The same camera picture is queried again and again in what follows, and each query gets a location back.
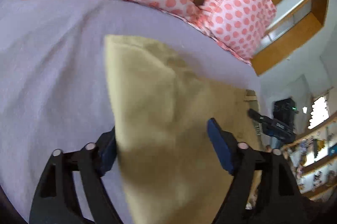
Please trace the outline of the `small pink polka-dot pillow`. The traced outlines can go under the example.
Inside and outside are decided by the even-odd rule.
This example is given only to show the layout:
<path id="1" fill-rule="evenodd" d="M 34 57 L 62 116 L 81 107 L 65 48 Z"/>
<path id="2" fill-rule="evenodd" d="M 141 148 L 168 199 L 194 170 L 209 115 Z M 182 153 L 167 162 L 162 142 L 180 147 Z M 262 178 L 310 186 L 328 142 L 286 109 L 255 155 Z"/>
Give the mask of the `small pink polka-dot pillow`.
<path id="1" fill-rule="evenodd" d="M 222 49 L 250 63 L 276 13 L 272 0 L 205 0 L 191 23 Z"/>

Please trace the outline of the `wooden framed glass door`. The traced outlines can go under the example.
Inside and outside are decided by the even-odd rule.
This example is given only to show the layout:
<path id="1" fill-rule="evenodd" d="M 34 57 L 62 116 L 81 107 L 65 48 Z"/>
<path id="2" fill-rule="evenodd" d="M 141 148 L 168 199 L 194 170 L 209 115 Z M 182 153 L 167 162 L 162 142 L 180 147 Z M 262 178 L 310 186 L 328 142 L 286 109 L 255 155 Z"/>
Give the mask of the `wooden framed glass door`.
<path id="1" fill-rule="evenodd" d="M 326 22 L 329 0 L 273 0 L 277 15 L 251 61 L 262 75 L 307 43 Z"/>

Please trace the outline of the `khaki tan pants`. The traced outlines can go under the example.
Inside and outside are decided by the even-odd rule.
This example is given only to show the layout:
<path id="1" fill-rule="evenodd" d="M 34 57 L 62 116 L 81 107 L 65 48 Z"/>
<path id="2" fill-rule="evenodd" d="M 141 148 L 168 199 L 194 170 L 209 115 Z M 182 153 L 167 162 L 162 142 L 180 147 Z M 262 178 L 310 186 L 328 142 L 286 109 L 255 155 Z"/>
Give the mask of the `khaki tan pants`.
<path id="1" fill-rule="evenodd" d="M 106 77 L 123 189 L 135 223 L 211 223 L 232 181 L 207 121 L 254 149 L 246 90 L 197 76 L 157 40 L 108 35 Z"/>

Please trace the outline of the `lavender bed sheet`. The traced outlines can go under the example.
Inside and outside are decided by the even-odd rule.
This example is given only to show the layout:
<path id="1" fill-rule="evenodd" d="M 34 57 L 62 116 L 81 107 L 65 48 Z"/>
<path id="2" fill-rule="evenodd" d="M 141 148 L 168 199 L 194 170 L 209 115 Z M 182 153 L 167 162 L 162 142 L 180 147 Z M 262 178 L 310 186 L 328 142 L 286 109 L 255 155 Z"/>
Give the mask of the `lavender bed sheet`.
<path id="1" fill-rule="evenodd" d="M 1 186 L 24 220 L 52 151 L 79 150 L 114 126 L 108 34 L 156 39 L 195 73 L 261 90 L 250 65 L 159 10 L 120 0 L 1 0 Z"/>

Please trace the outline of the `wooden shelf with items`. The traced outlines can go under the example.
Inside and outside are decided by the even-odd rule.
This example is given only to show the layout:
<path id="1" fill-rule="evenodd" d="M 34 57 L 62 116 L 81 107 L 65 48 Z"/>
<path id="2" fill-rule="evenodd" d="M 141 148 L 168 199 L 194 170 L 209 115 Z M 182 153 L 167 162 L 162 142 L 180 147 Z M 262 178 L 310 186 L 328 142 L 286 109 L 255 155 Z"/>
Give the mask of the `wooden shelf with items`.
<path id="1" fill-rule="evenodd" d="M 305 197 L 326 200 L 336 188 L 336 113 L 282 147 Z"/>

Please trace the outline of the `window with bright light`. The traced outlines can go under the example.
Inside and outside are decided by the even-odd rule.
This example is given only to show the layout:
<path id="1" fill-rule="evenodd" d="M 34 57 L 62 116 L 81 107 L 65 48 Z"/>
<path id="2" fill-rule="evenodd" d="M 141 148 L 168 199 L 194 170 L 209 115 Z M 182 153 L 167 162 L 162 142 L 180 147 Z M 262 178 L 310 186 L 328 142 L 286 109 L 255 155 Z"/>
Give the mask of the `window with bright light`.
<path id="1" fill-rule="evenodd" d="M 312 105 L 308 129 L 313 129 L 330 117 L 325 96 L 319 97 Z"/>

